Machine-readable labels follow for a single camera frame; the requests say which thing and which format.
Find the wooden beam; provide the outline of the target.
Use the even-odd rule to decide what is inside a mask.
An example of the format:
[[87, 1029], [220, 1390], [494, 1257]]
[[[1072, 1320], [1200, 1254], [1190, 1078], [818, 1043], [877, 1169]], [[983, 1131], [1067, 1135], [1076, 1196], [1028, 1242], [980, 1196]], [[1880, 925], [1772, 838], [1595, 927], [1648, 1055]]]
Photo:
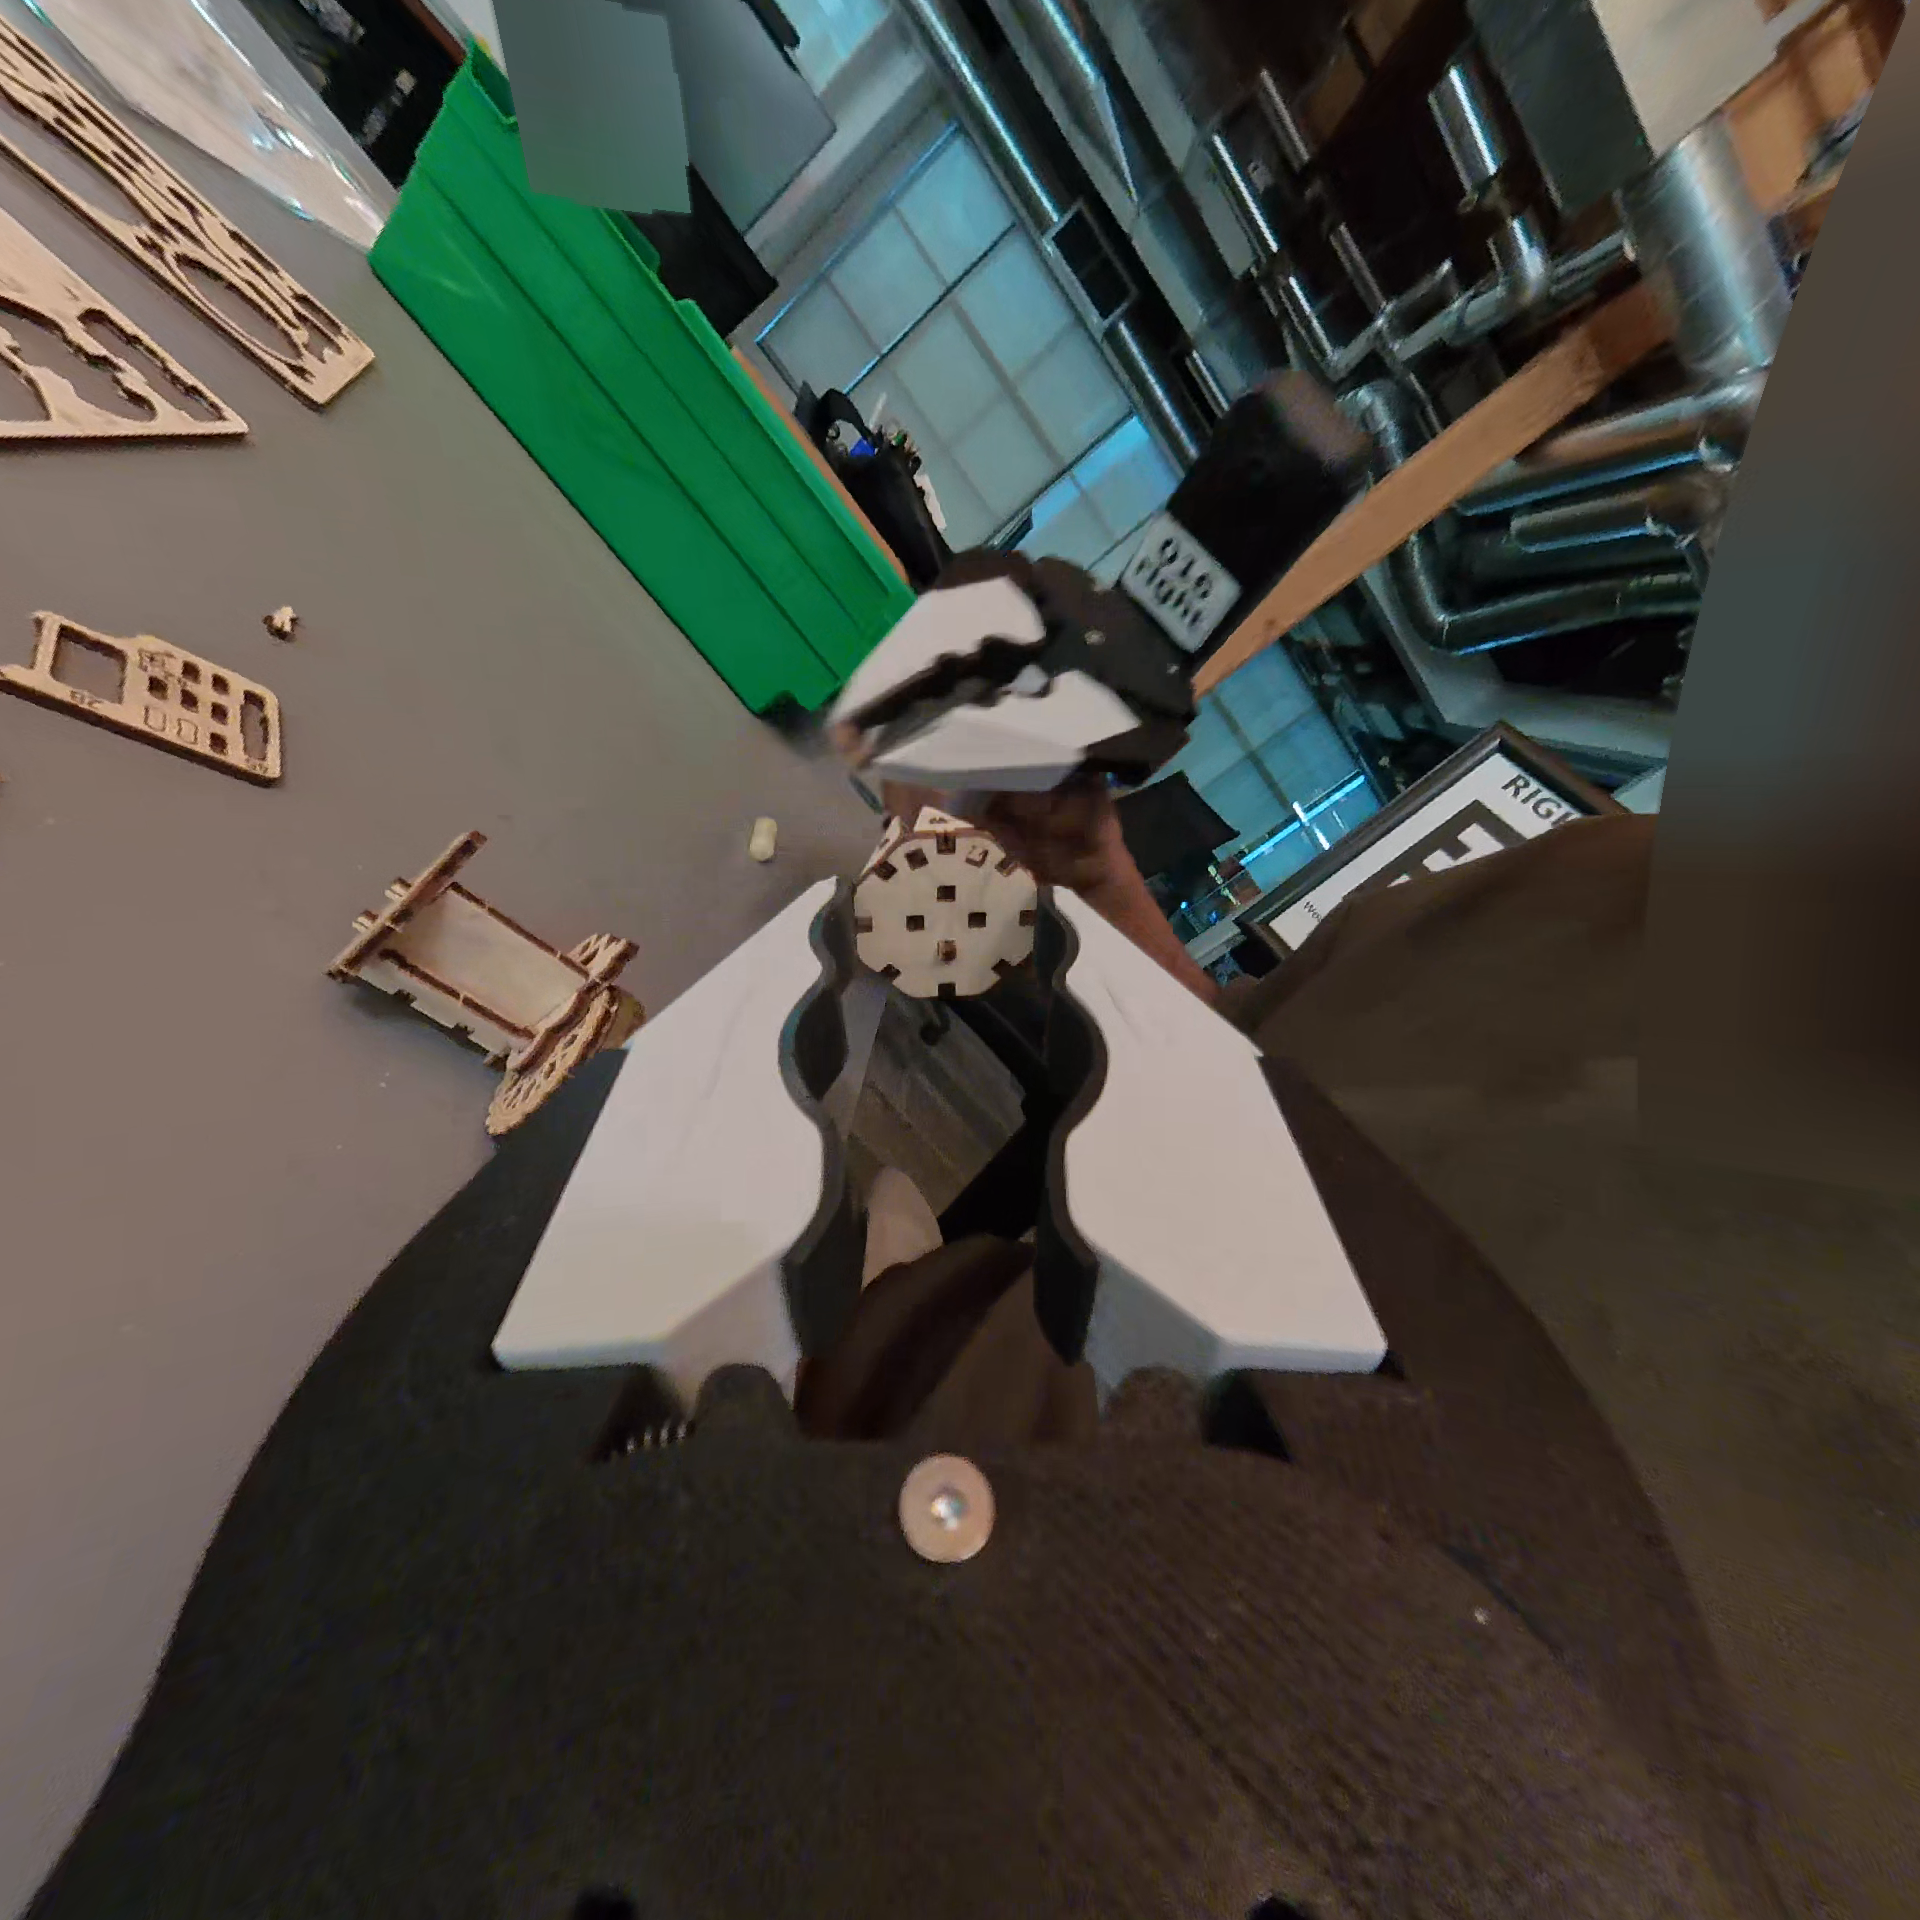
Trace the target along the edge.
[[1779, 353], [1790, 267], [1813, 252], [1901, 29], [1899, 4], [1777, 4], [1764, 63], [1623, 192], [1632, 280], [1348, 506], [1205, 664], [1207, 694], [1498, 483], [1587, 478], [1749, 405]]

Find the small slotted wooden panel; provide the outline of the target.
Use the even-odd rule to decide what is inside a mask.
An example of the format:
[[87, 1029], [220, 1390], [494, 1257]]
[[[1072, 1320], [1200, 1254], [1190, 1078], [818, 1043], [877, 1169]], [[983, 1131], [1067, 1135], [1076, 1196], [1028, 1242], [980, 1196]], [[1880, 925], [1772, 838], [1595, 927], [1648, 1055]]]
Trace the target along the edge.
[[109, 637], [34, 615], [29, 660], [4, 664], [4, 694], [72, 717], [261, 789], [284, 774], [279, 696], [158, 637]]

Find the wooden model frame assembly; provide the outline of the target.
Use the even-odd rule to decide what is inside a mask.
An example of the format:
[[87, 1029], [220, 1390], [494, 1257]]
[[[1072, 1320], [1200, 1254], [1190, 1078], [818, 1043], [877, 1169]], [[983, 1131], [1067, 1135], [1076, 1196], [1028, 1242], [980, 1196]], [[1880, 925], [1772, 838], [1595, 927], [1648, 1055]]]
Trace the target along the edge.
[[486, 1132], [504, 1140], [595, 1057], [637, 1039], [643, 1002], [623, 987], [637, 942], [597, 933], [563, 949], [464, 882], [486, 847], [461, 835], [359, 914], [327, 977], [408, 1004], [500, 1070]]

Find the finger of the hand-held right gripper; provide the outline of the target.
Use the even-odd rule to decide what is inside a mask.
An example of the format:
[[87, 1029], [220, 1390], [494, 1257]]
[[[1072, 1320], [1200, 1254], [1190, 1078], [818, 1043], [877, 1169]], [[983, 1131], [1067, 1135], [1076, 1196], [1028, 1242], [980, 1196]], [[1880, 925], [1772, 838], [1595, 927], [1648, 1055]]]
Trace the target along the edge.
[[1037, 700], [1016, 692], [1044, 660], [1044, 612], [1012, 579], [918, 596], [860, 663], [829, 710], [835, 745], [1033, 745]]
[[1090, 674], [956, 689], [911, 703], [863, 730], [859, 756], [879, 780], [936, 794], [1044, 794], [1136, 732], [1138, 714]]

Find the person's right hand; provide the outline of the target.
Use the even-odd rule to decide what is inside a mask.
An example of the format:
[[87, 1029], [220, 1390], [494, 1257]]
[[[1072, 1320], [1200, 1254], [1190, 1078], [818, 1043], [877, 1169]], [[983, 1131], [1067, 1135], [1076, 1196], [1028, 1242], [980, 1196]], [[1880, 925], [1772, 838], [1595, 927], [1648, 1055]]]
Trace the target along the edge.
[[1001, 793], [980, 817], [1040, 886], [1075, 894], [1193, 997], [1219, 1004], [1219, 984], [1193, 960], [1128, 850], [1104, 778], [1080, 774], [1048, 791]]

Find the framed marker sign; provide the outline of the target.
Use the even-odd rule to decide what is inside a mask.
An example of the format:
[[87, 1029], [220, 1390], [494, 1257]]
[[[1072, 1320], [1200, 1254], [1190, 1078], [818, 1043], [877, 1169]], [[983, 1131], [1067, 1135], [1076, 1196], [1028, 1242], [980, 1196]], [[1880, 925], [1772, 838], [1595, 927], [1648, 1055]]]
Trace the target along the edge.
[[1577, 821], [1621, 815], [1613, 793], [1498, 723], [1243, 909], [1235, 933], [1284, 958], [1348, 900], [1467, 869]]

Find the triangular wooden cut-out sheet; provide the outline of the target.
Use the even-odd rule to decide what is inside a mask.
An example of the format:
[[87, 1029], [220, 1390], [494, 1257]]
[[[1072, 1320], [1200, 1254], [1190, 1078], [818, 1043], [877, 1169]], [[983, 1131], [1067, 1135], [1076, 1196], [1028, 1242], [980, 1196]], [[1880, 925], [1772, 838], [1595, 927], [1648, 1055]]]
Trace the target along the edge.
[[7, 446], [238, 440], [246, 421], [3, 216]]

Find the clear plastic sheet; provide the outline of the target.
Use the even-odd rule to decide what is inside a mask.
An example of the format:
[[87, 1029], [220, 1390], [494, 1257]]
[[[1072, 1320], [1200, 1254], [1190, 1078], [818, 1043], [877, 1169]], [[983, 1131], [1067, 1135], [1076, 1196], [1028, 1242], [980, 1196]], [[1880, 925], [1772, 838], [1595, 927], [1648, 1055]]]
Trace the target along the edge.
[[371, 252], [455, 73], [408, 4], [34, 2], [109, 90]]

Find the long wooden cut-out sheet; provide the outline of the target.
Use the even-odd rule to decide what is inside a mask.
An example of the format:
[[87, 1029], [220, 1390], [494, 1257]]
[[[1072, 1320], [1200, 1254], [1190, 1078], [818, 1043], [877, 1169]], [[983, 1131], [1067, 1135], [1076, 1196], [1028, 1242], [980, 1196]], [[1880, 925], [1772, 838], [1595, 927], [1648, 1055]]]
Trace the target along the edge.
[[3, 156], [313, 410], [373, 369], [347, 323], [11, 22]]

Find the group of silver duct pipes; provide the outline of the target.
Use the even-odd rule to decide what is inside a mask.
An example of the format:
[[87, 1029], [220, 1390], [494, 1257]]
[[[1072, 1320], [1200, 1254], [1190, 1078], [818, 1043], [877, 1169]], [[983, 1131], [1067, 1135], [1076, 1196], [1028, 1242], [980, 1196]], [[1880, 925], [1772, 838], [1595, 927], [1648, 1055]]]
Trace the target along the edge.
[[1259, 555], [1190, 512], [1132, 570], [1205, 689], [1368, 575], [1432, 657], [1520, 684], [1677, 686], [1733, 478], [1813, 251], [1743, 155], [1740, 96], [1826, 4], [900, 4], [1051, 268], [1228, 395], [1279, 351], [1359, 414], [1387, 509]]

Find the large paned window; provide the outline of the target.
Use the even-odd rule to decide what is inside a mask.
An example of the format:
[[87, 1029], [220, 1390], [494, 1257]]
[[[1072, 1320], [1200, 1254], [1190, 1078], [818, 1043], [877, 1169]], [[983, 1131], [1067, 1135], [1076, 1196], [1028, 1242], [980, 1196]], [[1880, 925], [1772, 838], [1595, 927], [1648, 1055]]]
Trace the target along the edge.
[[[1044, 267], [974, 141], [912, 139], [787, 268], [742, 340], [790, 391], [907, 432], [948, 544], [1007, 544], [1117, 585], [1176, 469]], [[1270, 651], [1203, 707], [1173, 762], [1267, 894], [1376, 811], [1350, 747]]]

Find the green plastic bin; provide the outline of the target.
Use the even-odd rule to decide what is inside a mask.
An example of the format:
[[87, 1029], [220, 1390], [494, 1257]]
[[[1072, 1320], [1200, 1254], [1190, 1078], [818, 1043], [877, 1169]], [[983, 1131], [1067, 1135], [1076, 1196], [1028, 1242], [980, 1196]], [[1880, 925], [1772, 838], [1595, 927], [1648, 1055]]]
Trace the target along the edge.
[[898, 565], [635, 223], [532, 192], [475, 41], [368, 265], [750, 713], [835, 705]]

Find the grey desk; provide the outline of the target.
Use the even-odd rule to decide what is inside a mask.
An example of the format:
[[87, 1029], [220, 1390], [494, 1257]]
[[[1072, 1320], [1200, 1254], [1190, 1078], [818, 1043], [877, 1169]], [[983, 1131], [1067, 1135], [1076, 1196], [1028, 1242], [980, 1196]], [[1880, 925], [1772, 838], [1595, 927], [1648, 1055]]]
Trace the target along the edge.
[[287, 721], [256, 787], [4, 696], [4, 1916], [306, 1366], [490, 1159], [484, 1062], [327, 977], [355, 919], [480, 831], [475, 889], [560, 946], [635, 940], [659, 1011], [873, 847], [838, 766], [750, 717], [356, 249], [145, 139], [377, 361], [306, 409], [4, 167], [8, 215], [251, 425], [7, 448], [4, 660], [62, 612], [238, 667]]

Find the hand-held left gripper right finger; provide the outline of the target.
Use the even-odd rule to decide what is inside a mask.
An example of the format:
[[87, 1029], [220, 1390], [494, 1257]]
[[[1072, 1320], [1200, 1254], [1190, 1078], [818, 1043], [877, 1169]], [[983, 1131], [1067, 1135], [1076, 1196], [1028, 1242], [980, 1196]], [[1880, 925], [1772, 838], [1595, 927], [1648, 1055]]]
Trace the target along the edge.
[[1043, 1328], [1102, 1396], [1165, 1372], [1371, 1377], [1387, 1337], [1260, 1051], [1067, 890], [1044, 894]]

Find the wooden gear wheel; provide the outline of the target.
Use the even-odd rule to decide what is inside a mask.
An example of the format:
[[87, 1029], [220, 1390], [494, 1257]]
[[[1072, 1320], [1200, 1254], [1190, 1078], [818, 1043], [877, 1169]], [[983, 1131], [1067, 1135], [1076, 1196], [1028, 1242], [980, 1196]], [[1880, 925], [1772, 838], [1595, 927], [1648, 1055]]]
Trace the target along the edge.
[[925, 1002], [990, 994], [1028, 968], [1040, 890], [986, 829], [925, 806], [887, 821], [853, 890], [863, 968]]

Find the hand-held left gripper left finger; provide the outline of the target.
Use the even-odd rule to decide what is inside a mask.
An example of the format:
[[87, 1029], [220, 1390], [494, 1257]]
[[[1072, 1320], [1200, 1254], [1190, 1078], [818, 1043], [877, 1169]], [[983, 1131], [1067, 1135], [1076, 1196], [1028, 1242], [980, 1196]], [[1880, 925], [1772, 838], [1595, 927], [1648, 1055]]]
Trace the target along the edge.
[[820, 880], [626, 1046], [492, 1337], [507, 1372], [653, 1370], [683, 1407], [731, 1369], [794, 1398], [846, 1331], [863, 1229], [853, 886]]

